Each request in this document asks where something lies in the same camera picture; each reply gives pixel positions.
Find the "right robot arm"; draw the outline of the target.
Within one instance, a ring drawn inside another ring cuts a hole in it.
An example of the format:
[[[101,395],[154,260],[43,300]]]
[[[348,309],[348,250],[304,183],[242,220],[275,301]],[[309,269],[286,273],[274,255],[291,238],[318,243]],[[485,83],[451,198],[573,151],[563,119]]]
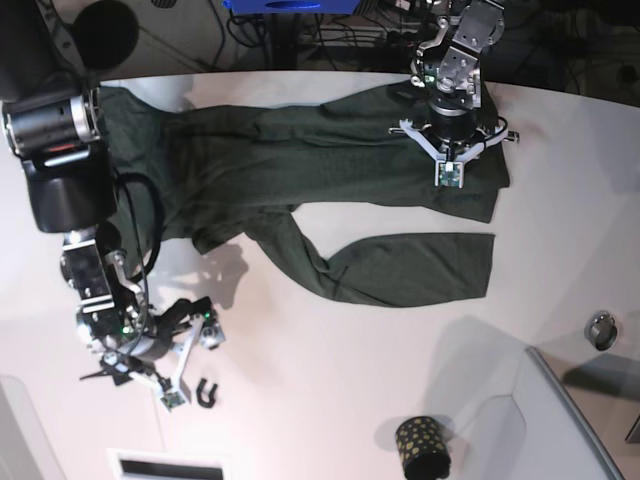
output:
[[[80,298],[77,331],[98,357],[99,375],[116,385],[149,387],[168,409],[195,402],[212,408],[216,386],[195,389],[183,375],[195,345],[225,339],[209,297],[180,299],[164,312],[149,299],[148,276],[159,251],[164,211],[159,192],[138,173],[113,168],[99,129],[99,90],[59,50],[69,38],[57,13],[40,1],[1,5],[1,127],[26,177],[39,230],[63,235],[60,270]],[[151,249],[135,248],[128,267],[111,219],[130,186],[148,187]]]

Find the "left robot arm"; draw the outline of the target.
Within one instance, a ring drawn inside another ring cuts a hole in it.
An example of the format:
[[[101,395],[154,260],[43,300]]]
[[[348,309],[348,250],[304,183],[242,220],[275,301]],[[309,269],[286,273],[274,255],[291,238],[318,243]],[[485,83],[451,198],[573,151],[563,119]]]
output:
[[[430,1],[411,60],[411,114],[398,132],[449,174],[491,147],[517,143],[502,117],[481,119],[481,57],[505,29],[502,1]]]

